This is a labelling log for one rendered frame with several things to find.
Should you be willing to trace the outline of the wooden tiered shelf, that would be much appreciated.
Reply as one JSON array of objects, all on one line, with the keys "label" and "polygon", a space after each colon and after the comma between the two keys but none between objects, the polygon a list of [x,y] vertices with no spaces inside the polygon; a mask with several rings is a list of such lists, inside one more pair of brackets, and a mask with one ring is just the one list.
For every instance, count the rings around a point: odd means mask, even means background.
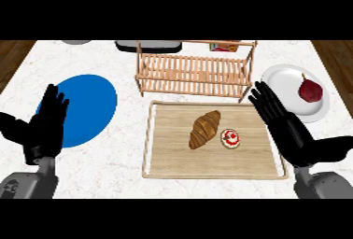
[{"label": "wooden tiered shelf", "polygon": [[237,98],[251,90],[254,55],[258,41],[187,40],[187,43],[249,47],[245,59],[144,53],[135,41],[134,82],[138,93],[160,92]]}]

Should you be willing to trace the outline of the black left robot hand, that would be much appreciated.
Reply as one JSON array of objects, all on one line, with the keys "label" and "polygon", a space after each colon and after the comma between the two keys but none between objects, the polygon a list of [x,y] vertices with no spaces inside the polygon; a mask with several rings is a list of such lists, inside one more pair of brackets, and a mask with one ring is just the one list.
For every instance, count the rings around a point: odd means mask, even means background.
[{"label": "black left robot hand", "polygon": [[29,122],[0,112],[0,134],[23,147],[26,165],[36,165],[42,157],[54,158],[60,152],[67,104],[63,93],[50,84]]}]

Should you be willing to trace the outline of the red orange box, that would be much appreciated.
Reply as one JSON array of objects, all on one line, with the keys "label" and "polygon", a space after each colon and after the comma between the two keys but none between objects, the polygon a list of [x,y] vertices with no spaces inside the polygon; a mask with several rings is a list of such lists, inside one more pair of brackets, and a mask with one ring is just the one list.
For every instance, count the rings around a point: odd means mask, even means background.
[{"label": "red orange box", "polygon": [[236,52],[237,48],[236,40],[233,40],[231,44],[212,43],[209,45],[209,51]]}]

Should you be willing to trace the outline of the dark grey appliance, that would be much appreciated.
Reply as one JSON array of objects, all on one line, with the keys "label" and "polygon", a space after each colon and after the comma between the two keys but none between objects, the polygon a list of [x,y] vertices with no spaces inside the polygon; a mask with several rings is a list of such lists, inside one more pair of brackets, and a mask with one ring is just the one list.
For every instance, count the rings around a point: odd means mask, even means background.
[{"label": "dark grey appliance", "polygon": [[[113,43],[121,51],[135,52],[134,40],[116,40]],[[177,53],[181,50],[181,43],[165,40],[141,40],[140,50],[143,53]]]}]

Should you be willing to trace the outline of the white red-topped cupcake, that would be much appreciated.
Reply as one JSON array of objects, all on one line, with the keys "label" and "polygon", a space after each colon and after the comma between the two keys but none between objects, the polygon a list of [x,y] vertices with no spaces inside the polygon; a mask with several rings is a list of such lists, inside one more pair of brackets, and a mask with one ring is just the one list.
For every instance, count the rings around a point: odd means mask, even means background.
[{"label": "white red-topped cupcake", "polygon": [[233,129],[221,131],[220,143],[227,149],[234,149],[239,146],[239,133]]}]

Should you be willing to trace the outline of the blue oval placemat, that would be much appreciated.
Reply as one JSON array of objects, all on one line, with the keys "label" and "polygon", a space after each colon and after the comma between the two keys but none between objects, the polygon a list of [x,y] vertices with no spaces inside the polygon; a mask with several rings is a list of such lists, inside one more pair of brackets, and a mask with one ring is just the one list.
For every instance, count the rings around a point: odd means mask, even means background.
[{"label": "blue oval placemat", "polygon": [[63,123],[63,148],[85,144],[104,130],[115,113],[116,92],[110,81],[97,75],[69,77],[57,84],[69,100]]}]

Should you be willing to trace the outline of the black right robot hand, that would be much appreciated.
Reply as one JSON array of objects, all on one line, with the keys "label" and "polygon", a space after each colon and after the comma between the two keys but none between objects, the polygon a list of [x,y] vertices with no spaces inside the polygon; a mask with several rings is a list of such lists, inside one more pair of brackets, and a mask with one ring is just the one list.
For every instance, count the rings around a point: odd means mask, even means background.
[{"label": "black right robot hand", "polygon": [[353,149],[353,136],[316,140],[264,82],[255,82],[248,100],[267,126],[279,153],[293,167],[307,167],[319,162],[339,162],[345,158]]}]

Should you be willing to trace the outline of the brown croissant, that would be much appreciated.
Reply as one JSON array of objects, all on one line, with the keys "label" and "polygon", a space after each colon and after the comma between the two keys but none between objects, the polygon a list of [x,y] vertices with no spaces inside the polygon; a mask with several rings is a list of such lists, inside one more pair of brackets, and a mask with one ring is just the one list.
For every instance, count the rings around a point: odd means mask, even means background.
[{"label": "brown croissant", "polygon": [[193,123],[190,131],[189,148],[196,149],[215,137],[218,132],[220,112],[205,113]]}]

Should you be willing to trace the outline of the dark red pear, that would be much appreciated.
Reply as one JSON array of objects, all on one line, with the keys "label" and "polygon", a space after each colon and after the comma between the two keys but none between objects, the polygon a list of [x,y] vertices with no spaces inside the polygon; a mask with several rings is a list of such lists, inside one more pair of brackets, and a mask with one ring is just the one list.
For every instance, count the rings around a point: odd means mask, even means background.
[{"label": "dark red pear", "polygon": [[305,77],[301,78],[302,82],[298,89],[299,97],[307,103],[319,102],[321,99],[321,86]]}]

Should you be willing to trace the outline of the white round plate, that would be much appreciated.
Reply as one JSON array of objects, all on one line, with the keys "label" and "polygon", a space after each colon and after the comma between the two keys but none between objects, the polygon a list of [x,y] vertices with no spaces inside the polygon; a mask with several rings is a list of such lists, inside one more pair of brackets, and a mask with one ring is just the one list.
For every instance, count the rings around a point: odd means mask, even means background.
[{"label": "white round plate", "polygon": [[[321,87],[321,99],[307,103],[299,97],[302,80],[308,79]],[[301,67],[292,64],[270,66],[259,79],[277,95],[285,109],[292,112],[304,123],[320,120],[329,109],[329,96],[316,76]]]}]

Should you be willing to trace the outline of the pale wooden tray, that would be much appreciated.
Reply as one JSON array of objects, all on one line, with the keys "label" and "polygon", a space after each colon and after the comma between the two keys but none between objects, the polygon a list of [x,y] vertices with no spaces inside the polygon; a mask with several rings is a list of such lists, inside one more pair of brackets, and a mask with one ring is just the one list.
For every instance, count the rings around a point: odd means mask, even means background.
[{"label": "pale wooden tray", "polygon": [[[192,149],[194,120],[214,110],[220,112],[218,129],[239,133],[239,147],[225,148],[214,137]],[[270,147],[252,105],[150,102],[141,175],[162,179],[285,179],[285,161]]]}]

